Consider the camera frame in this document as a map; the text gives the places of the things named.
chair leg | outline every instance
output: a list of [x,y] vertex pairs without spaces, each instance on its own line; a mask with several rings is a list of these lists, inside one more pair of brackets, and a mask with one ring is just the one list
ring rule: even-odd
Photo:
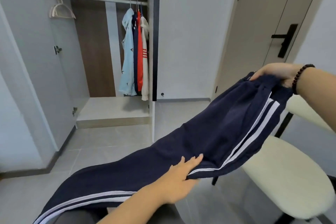
[[286,213],[283,213],[274,224],[289,224],[289,223],[292,223],[294,220],[295,220],[294,217]]
[[215,186],[217,180],[218,180],[218,176],[214,177],[214,178],[212,179],[212,183],[211,183],[211,184],[212,184],[213,186]]

wardrobe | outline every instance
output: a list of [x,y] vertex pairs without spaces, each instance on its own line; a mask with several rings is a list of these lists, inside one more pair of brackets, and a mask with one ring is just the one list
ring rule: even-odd
[[152,88],[153,0],[62,1],[76,18],[49,18],[59,0],[1,0],[55,150],[74,126],[150,124],[152,129],[151,90],[149,100],[143,101],[118,88],[126,33],[122,19],[130,7],[139,9],[149,23]]

black door handle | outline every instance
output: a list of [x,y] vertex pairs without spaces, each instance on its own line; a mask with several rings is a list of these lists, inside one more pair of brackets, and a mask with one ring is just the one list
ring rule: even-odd
[[289,44],[292,41],[292,38],[294,36],[294,33],[296,31],[298,24],[291,24],[289,26],[287,35],[272,35],[271,38],[284,38],[284,41],[281,44],[281,49],[279,51],[278,57],[279,58],[284,58],[285,54],[288,50]]

